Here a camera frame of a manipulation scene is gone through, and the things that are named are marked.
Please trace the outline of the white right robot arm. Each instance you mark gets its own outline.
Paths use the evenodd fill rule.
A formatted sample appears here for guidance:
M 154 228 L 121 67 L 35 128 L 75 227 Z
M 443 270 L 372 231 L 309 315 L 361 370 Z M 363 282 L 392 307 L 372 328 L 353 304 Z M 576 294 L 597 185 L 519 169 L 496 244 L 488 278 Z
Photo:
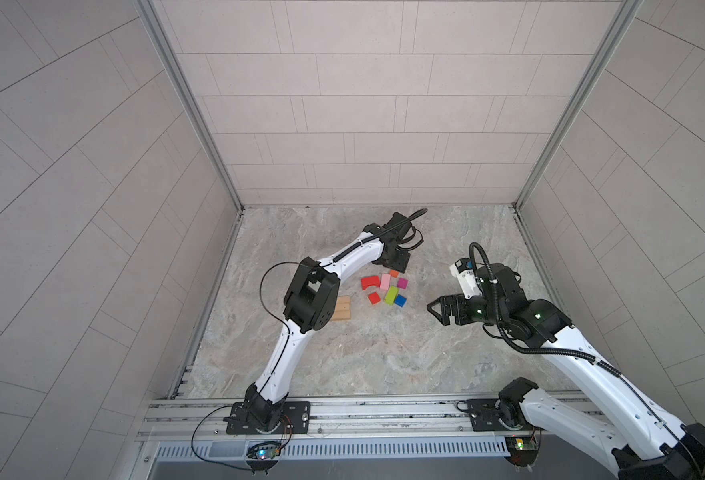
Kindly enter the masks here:
M 527 299 L 516 272 L 500 263 L 476 266 L 469 258 L 449 271 L 461 291 L 428 304 L 431 315 L 444 326 L 496 327 L 516 352 L 551 362 L 606 418 L 599 421 L 520 377 L 500 391 L 501 425 L 546 430 L 619 479 L 705 478 L 705 427 L 684 423 L 639 391 L 556 305 Z

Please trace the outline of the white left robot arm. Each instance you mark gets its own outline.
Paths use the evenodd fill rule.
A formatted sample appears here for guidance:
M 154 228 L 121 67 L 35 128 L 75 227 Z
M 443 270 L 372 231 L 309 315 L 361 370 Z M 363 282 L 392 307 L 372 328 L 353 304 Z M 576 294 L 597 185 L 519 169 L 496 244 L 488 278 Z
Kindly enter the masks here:
M 425 208 L 408 216 L 395 212 L 386 224 L 366 225 L 342 250 L 320 260 L 306 257 L 298 262 L 284 295 L 284 314 L 278 319 L 284 330 L 262 375 L 248 386 L 244 401 L 232 406 L 229 434 L 272 433 L 282 425 L 292 375 L 314 333 L 332 319 L 340 284 L 367 264 L 403 273 L 410 252 L 420 246 L 405 245 L 420 234 L 413 222 L 426 212 Z

